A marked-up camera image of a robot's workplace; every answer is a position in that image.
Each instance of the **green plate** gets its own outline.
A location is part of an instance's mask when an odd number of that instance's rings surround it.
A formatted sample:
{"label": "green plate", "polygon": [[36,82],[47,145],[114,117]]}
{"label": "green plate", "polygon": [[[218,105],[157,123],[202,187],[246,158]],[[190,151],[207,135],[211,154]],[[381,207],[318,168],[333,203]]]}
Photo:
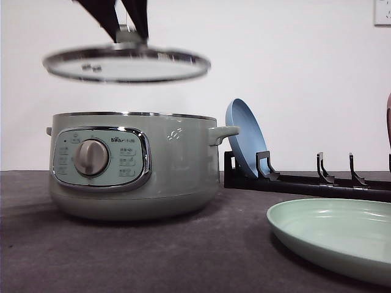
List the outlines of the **green plate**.
{"label": "green plate", "polygon": [[303,258],[391,286],[391,203],[312,198],[276,204],[266,215],[280,241]]}

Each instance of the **brand logo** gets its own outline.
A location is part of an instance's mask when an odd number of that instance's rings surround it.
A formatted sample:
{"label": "brand logo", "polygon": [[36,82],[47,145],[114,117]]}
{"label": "brand logo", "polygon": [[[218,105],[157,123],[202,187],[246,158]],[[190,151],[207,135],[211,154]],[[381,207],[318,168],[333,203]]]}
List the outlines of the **brand logo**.
{"label": "brand logo", "polygon": [[134,142],[134,139],[120,139],[119,137],[111,137],[111,142]]}

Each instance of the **plate rack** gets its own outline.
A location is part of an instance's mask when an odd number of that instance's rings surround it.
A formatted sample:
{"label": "plate rack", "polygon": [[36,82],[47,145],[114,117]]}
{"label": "plate rack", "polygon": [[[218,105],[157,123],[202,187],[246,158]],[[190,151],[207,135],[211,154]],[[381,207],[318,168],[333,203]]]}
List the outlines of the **plate rack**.
{"label": "plate rack", "polygon": [[[318,177],[281,175],[271,165],[270,152],[261,151],[254,154],[257,162],[258,178],[250,179],[244,175],[232,151],[224,153],[224,187],[236,189],[283,192],[286,194],[305,194],[317,197],[352,198],[391,202],[391,182],[366,180],[354,171],[353,154],[349,154],[351,178],[336,178],[324,168],[323,153],[316,155]],[[260,161],[266,159],[269,173],[260,168]],[[391,154],[389,155],[391,171]]]}

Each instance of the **cooker body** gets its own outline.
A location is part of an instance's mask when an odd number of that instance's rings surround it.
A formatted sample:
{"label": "cooker body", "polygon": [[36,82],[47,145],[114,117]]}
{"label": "cooker body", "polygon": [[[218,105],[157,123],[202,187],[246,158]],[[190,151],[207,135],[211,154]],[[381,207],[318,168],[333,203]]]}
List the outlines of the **cooker body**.
{"label": "cooker body", "polygon": [[[199,209],[219,188],[218,150],[210,142],[215,127],[212,118],[185,115],[55,115],[52,199],[69,214],[100,220],[152,219]],[[83,149],[86,140],[90,144]],[[83,166],[77,160],[88,156],[93,144],[104,146],[108,161],[91,176],[82,167],[77,170]]]}

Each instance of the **control panel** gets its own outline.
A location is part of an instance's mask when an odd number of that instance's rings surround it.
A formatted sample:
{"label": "control panel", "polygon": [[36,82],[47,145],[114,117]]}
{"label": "control panel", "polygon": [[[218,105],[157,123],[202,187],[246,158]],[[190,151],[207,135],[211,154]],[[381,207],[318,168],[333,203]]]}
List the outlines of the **control panel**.
{"label": "control panel", "polygon": [[66,185],[113,187],[145,182],[149,169],[148,139],[137,129],[72,128],[60,132],[56,140],[53,175]]}

